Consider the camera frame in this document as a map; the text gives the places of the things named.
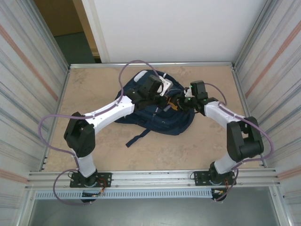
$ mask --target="beige floor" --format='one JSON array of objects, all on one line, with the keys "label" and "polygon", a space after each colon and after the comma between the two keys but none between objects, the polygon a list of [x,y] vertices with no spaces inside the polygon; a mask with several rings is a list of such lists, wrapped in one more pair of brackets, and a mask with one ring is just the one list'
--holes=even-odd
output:
[{"label": "beige floor", "polygon": [[[122,81],[125,84],[144,68],[127,68]],[[120,90],[120,68],[72,69],[64,95],[61,114],[81,114],[96,110],[114,100]],[[226,95],[228,108],[243,114],[231,70],[228,66],[216,67],[158,67],[157,70],[174,76],[183,86],[191,81],[204,80],[218,86]],[[210,97],[222,99],[211,87]],[[58,119],[52,145],[68,150],[63,138],[67,119]],[[213,120],[197,114],[191,126],[179,136],[150,132],[130,148],[125,146],[144,128],[136,125],[112,123],[96,137],[93,151],[98,170],[183,170],[207,169],[211,162],[226,153],[226,130]],[[245,167],[258,167],[257,162]],[[51,150],[45,170],[62,171],[75,167],[73,158]]]}]

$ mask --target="orange stripe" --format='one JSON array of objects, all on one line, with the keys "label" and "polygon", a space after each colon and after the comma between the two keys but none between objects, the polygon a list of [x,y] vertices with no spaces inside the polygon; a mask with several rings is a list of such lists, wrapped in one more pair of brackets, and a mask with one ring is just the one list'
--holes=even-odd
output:
[{"label": "orange stripe", "polygon": [[2,25],[0,25],[0,34],[7,41],[7,43],[13,48],[13,50],[18,54],[21,60],[26,64],[26,66],[32,71],[32,73],[38,78],[38,80],[42,83],[42,85],[47,89],[47,91],[51,94],[51,96],[57,101],[58,96],[51,89],[51,87],[47,84],[47,82],[42,78],[38,70],[33,66],[30,60],[25,56],[25,54],[21,51],[21,49],[16,45],[16,43],[12,40],[10,35],[4,30]]},{"label": "orange stripe", "polygon": [[301,166],[290,169],[290,170],[285,171],[283,173],[279,173],[278,178],[279,178],[279,180],[284,180],[284,179],[292,178],[292,177],[297,176],[297,175],[301,175]]},{"label": "orange stripe", "polygon": [[278,59],[278,57],[284,52],[284,50],[294,40],[294,38],[297,36],[297,34],[299,33],[300,30],[301,30],[301,21],[297,24],[297,26],[293,29],[293,31],[290,33],[290,35],[286,38],[286,40],[281,45],[281,47],[278,50],[278,52],[274,55],[274,57],[271,59],[271,61],[268,63],[268,65],[266,65],[266,67],[260,73],[260,75],[258,76],[258,78],[253,83],[253,85],[250,87],[250,89],[246,92],[246,98],[249,97],[250,93],[255,88],[255,86],[257,86],[257,84],[265,76],[265,74],[269,71],[269,69],[272,67],[272,65],[275,63],[275,61]]},{"label": "orange stripe", "polygon": [[0,169],[0,178],[7,179],[7,180],[13,180],[13,181],[20,182],[23,184],[27,183],[27,178],[24,178],[20,175],[17,175],[15,173],[8,172],[8,171],[2,170],[2,169]]}]

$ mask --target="navy blue backpack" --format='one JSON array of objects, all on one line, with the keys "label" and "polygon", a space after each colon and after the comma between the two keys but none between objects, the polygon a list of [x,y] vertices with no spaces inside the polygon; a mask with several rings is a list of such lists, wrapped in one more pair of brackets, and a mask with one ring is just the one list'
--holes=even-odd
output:
[{"label": "navy blue backpack", "polygon": [[[136,76],[135,75],[124,86],[123,89],[125,93],[130,88],[136,88],[137,86],[142,85],[148,76],[154,74],[152,70],[143,70],[141,72],[144,71],[146,71],[146,73],[138,81],[134,80]],[[173,83],[171,89],[168,90],[166,93],[168,96],[172,97],[173,95],[179,94],[184,90],[184,87],[173,77],[163,72],[157,72],[160,76],[170,80]],[[120,94],[121,91],[119,91],[115,99],[117,99],[120,96]],[[150,105],[143,110],[135,111],[130,115],[117,119],[115,122],[123,124],[136,124],[146,128],[146,130],[142,134],[134,137],[126,143],[126,146],[130,147],[130,145],[132,145],[139,138],[144,137],[150,131],[174,136],[179,135],[190,126],[194,115],[194,109],[192,109],[189,112],[176,111],[173,108],[169,108],[167,111],[163,111],[162,109],[159,109],[156,105]]]}]

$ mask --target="corrugated metal wall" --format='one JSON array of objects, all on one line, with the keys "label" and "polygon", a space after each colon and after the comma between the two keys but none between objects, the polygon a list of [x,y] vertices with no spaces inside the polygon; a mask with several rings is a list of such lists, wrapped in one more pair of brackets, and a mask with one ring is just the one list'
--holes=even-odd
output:
[{"label": "corrugated metal wall", "polygon": [[[57,108],[68,69],[35,5],[0,2],[0,225],[10,225],[29,171],[45,154],[37,127]],[[43,125],[47,137],[52,121]]]},{"label": "corrugated metal wall", "polygon": [[267,164],[279,173],[296,225],[301,225],[300,31],[301,0],[277,1],[237,64],[249,111],[275,144]]}]

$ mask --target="backpack strap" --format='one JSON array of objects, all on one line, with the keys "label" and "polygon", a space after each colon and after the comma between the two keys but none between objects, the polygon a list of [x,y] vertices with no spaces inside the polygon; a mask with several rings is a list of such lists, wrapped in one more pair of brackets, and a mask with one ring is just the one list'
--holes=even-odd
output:
[{"label": "backpack strap", "polygon": [[138,139],[144,137],[146,134],[148,134],[150,132],[149,129],[146,129],[145,131],[143,131],[140,135],[135,136],[133,139],[131,139],[129,142],[126,143],[127,147],[130,147],[133,143],[135,143]]}]

